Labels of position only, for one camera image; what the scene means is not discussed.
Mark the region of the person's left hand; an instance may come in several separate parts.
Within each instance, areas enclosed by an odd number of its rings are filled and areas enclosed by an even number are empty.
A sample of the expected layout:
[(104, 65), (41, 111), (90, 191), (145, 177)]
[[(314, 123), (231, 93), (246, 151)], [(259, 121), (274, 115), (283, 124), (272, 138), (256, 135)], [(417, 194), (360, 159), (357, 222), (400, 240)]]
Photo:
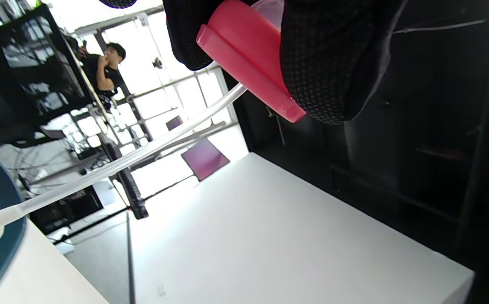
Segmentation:
[(391, 59), (405, 0), (164, 0), (175, 58), (216, 62), (290, 122), (354, 119)]

